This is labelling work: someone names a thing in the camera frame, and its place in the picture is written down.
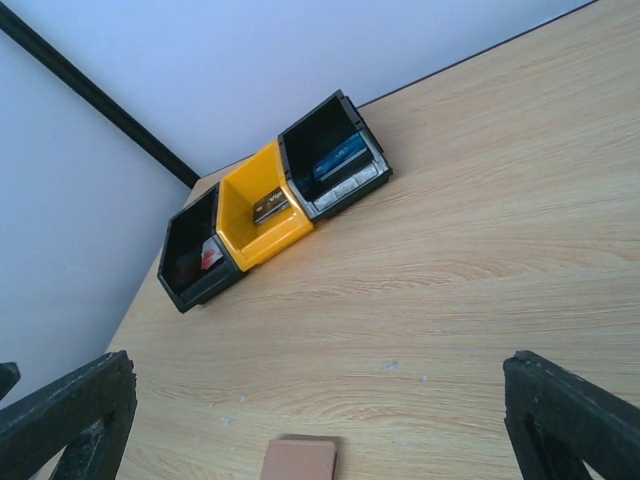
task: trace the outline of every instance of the plastic bin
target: plastic bin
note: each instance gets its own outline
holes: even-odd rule
[[[280,210],[257,222],[257,209],[268,204],[272,196],[287,204],[280,203]],[[220,181],[216,230],[243,271],[263,263],[313,230],[287,184],[277,140]]]
[[[218,195],[216,184],[169,220],[158,280],[182,313],[246,275],[215,231]]]
[[[278,141],[287,183],[314,223],[346,209],[393,173],[380,144],[341,90]]]

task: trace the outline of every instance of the brown cardboard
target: brown cardboard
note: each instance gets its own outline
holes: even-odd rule
[[[320,440],[271,440],[260,480],[333,480],[336,444]]]

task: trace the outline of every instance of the yellow storage bin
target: yellow storage bin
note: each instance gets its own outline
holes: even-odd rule
[[[256,208],[266,205],[278,188],[288,206],[256,222]],[[313,230],[287,184],[277,140],[220,181],[216,230],[233,260],[245,272]]]

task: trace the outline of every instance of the wooden table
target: wooden table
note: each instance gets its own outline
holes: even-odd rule
[[[111,345],[140,402],[120,478],[255,480],[295,433],[344,438],[341,480],[517,478],[518,349],[640,405],[638,1],[362,113],[388,185],[186,315],[152,266]]]

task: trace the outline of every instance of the white wall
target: white wall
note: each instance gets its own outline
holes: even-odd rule
[[[0,407],[106,349],[188,195],[0,32]]]
[[[585,0],[5,0],[201,175]]]

